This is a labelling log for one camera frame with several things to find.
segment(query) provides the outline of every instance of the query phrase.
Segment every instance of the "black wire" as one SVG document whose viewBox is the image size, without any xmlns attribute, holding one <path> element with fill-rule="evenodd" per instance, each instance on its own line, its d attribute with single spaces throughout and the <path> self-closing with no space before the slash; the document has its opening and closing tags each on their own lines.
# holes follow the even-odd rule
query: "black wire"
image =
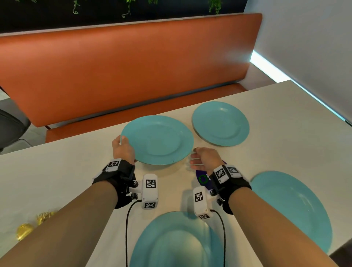
<svg viewBox="0 0 352 267">
<path fill-rule="evenodd" d="M 128 216 L 130 214 L 130 211 L 133 207 L 134 204 L 136 204 L 137 202 L 142 202 L 142 200 L 137 200 L 135 202 L 132 203 L 132 205 L 130 206 L 130 208 L 128 209 L 128 212 L 127 212 L 127 218 L 126 218 L 126 244 L 125 244 L 125 248 L 126 248 L 126 267 L 128 267 L 128 255 L 127 255 L 127 226 L 128 226 Z"/>
<path fill-rule="evenodd" d="M 210 211 L 215 212 L 219 216 L 219 218 L 221 220 L 221 223 L 222 223 L 222 227 L 224 229 L 224 267 L 225 267 L 225 258 L 226 258 L 226 232 L 225 232 L 225 225 L 224 225 L 224 222 L 223 222 L 220 214 L 216 210 L 210 210 Z"/>
</svg>

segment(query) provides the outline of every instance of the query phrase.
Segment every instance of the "orange cushioned seat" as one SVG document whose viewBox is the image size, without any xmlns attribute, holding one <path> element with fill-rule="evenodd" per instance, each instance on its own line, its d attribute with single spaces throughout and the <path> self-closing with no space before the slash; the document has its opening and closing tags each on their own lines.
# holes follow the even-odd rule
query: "orange cushioned seat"
<svg viewBox="0 0 352 267">
<path fill-rule="evenodd" d="M 48 130 L 46 132 L 46 142 L 53 142 L 120 123 L 129 122 L 142 116 L 156 115 L 162 112 L 175 110 L 178 108 L 202 103 L 236 93 L 241 93 L 244 91 L 246 91 L 245 88 L 239 83 L 236 83 L 140 107 L 135 107 L 108 115 L 82 120 L 80 122 L 75 122 Z"/>
</svg>

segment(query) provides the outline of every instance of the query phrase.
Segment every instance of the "human arm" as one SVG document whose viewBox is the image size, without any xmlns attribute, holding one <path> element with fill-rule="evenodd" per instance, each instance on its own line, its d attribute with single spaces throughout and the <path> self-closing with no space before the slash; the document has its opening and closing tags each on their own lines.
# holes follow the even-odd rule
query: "human arm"
<svg viewBox="0 0 352 267">
<path fill-rule="evenodd" d="M 114 158 L 134 164 L 127 138 L 113 141 Z M 91 185 L 0 259 L 2 267 L 85 266 L 118 202 L 107 181 Z"/>
<path fill-rule="evenodd" d="M 223 164 L 216 150 L 196 148 L 193 169 L 208 175 Z M 308 236 L 247 187 L 228 200 L 231 211 L 264 267 L 337 267 Z"/>
</svg>

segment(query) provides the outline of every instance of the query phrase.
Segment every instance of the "white table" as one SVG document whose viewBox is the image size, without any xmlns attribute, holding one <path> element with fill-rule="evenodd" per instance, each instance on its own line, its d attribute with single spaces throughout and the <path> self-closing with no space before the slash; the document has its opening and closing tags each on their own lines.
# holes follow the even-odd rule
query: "white table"
<svg viewBox="0 0 352 267">
<path fill-rule="evenodd" d="M 321 200 L 331 220 L 330 253 L 352 237 L 352 128 L 291 81 L 220 98 L 239 108 L 250 124 L 240 145 L 217 147 L 222 158 L 249 179 L 267 170 L 288 173 L 305 183 Z M 182 121 L 194 135 L 194 146 L 212 147 L 192 129 L 193 105 L 163 115 Z M 0 156 L 0 240 L 4 253 L 14 244 L 16 228 L 35 214 L 63 207 L 92 182 L 112 157 L 111 141 L 127 123 Z M 169 211 L 192 211 L 195 173 L 187 159 L 169 166 L 138 162 L 136 175 L 159 176 L 159 205 L 133 207 L 128 254 L 145 227 Z M 128 207 L 113 212 L 87 266 L 124 266 L 125 219 Z M 233 216 L 223 213 L 229 266 L 261 266 Z M 222 239 L 217 216 L 209 219 Z"/>
</svg>

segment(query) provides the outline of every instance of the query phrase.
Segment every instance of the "gold wrapper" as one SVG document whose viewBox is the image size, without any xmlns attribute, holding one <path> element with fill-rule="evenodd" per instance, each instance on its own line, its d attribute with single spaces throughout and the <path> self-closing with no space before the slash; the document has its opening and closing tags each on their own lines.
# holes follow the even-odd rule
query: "gold wrapper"
<svg viewBox="0 0 352 267">
<path fill-rule="evenodd" d="M 34 230 L 34 226 L 29 223 L 24 223 L 17 228 L 16 236 L 17 240 L 21 241 L 27 235 L 29 235 Z"/>
<path fill-rule="evenodd" d="M 47 219 L 49 219 L 55 213 L 56 213 L 56 211 L 51 211 L 51 212 L 48 211 L 48 212 L 43 212 L 43 213 L 37 215 L 38 225 L 41 225 L 43 222 L 45 222 Z"/>
</svg>

